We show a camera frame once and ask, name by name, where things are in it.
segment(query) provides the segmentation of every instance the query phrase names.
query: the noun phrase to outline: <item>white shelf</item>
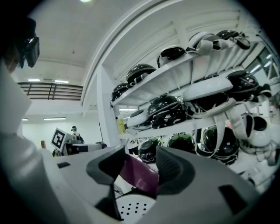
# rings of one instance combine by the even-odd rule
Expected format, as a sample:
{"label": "white shelf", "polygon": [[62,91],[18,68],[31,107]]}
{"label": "white shelf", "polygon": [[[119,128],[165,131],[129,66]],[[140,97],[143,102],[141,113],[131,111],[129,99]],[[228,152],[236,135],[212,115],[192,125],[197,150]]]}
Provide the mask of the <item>white shelf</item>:
{"label": "white shelf", "polygon": [[[250,39],[251,49],[262,40]],[[237,68],[250,54],[251,50],[242,50],[229,41],[229,48],[213,51],[209,55],[185,54],[157,69],[140,83],[123,93],[112,105],[141,106],[163,94],[180,91],[193,81],[205,76]]]}
{"label": "white shelf", "polygon": [[[259,96],[259,103],[264,102],[267,100],[264,96]],[[252,109],[259,105],[259,103],[254,102],[246,102],[249,109]],[[240,112],[240,114],[243,114],[246,111],[246,108],[244,105],[236,105],[237,110]],[[145,131],[140,131],[136,133],[135,135],[126,133],[126,134],[119,134],[120,139],[127,139],[127,138],[142,138],[142,137],[154,137],[154,136],[161,136],[161,135],[170,135],[174,133],[180,133],[180,132],[192,132],[196,127],[199,128],[206,128],[209,126],[215,125],[215,121],[213,117],[204,118],[204,119],[195,119],[195,120],[186,120],[184,122],[165,127],[165,128],[159,128],[159,129],[148,129]]]}

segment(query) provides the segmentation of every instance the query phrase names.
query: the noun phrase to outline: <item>fluorescent light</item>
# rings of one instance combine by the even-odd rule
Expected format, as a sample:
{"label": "fluorescent light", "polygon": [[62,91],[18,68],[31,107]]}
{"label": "fluorescent light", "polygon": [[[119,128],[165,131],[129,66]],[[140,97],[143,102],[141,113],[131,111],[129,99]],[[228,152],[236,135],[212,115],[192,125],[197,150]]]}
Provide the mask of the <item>fluorescent light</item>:
{"label": "fluorescent light", "polygon": [[135,111],[136,109],[120,109],[119,111]]}
{"label": "fluorescent light", "polygon": [[264,65],[264,67],[268,67],[270,64],[271,64],[271,61],[269,61],[268,63],[266,63],[266,64]]}
{"label": "fluorescent light", "polygon": [[39,82],[39,79],[28,79],[28,82]]}
{"label": "fluorescent light", "polygon": [[55,82],[60,82],[60,83],[69,83],[68,81],[63,81],[63,80],[55,80]]}
{"label": "fluorescent light", "polygon": [[254,68],[250,71],[250,73],[256,71],[256,70],[257,70],[258,68],[260,68],[260,67],[261,67],[261,65],[257,65],[256,67],[254,67]]}
{"label": "fluorescent light", "polygon": [[50,121],[50,120],[65,120],[65,117],[51,117],[51,118],[43,118],[45,121]]}

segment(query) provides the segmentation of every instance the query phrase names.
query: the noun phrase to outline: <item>person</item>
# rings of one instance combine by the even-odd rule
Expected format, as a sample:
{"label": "person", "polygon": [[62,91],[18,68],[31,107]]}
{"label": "person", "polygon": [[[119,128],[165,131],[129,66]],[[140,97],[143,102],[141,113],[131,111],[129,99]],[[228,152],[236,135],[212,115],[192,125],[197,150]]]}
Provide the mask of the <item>person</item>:
{"label": "person", "polygon": [[80,135],[80,133],[77,132],[77,127],[76,127],[76,126],[73,126],[73,127],[71,128],[71,131],[73,131],[73,135],[77,136],[77,140],[78,140],[78,141],[81,141],[82,144],[84,144],[84,140],[83,140],[82,136]]}
{"label": "person", "polygon": [[0,104],[5,105],[1,108],[1,117],[4,119],[0,119],[0,130],[8,134],[17,133],[32,103],[11,74],[18,66],[23,68],[25,60],[32,68],[40,55],[35,20],[25,17],[20,24],[6,39],[0,61]]}

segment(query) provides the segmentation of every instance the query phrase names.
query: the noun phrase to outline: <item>white strap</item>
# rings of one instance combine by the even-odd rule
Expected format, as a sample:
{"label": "white strap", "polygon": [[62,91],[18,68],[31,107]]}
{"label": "white strap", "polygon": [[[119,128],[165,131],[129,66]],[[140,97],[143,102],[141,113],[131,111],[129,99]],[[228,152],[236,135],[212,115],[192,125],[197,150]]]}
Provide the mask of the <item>white strap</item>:
{"label": "white strap", "polygon": [[271,150],[270,156],[267,158],[267,164],[268,166],[275,166],[277,164],[277,160],[275,158],[276,156],[276,151]]}
{"label": "white strap", "polygon": [[198,119],[211,117],[211,116],[217,115],[219,113],[222,113],[224,111],[227,111],[229,108],[233,107],[235,104],[236,104],[236,100],[234,98],[229,98],[228,101],[222,103],[221,105],[218,105],[217,107],[214,107],[209,111],[194,114],[192,117],[198,118]]}
{"label": "white strap", "polygon": [[214,120],[217,127],[217,143],[216,148],[212,155],[210,155],[208,158],[211,158],[220,148],[223,138],[224,138],[224,130],[226,129],[226,117],[224,113],[220,113],[214,116]]}
{"label": "white strap", "polygon": [[248,136],[246,133],[246,127],[241,114],[237,111],[237,109],[235,107],[229,108],[226,111],[226,115],[231,122],[235,137],[241,140],[247,140]]}
{"label": "white strap", "polygon": [[209,41],[209,40],[202,40],[198,43],[196,49],[195,48],[189,48],[192,50],[188,50],[188,53],[197,53],[200,55],[207,55],[209,54],[212,49],[213,49],[213,42]]}

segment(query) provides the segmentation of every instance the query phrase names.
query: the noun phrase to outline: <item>purple fabric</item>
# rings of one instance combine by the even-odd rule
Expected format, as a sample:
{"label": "purple fabric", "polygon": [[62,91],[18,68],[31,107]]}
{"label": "purple fabric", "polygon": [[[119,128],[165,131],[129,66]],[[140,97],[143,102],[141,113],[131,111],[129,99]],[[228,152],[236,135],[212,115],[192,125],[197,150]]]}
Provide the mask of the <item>purple fabric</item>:
{"label": "purple fabric", "polygon": [[159,174],[142,161],[126,155],[125,164],[119,175],[132,186],[156,196]]}

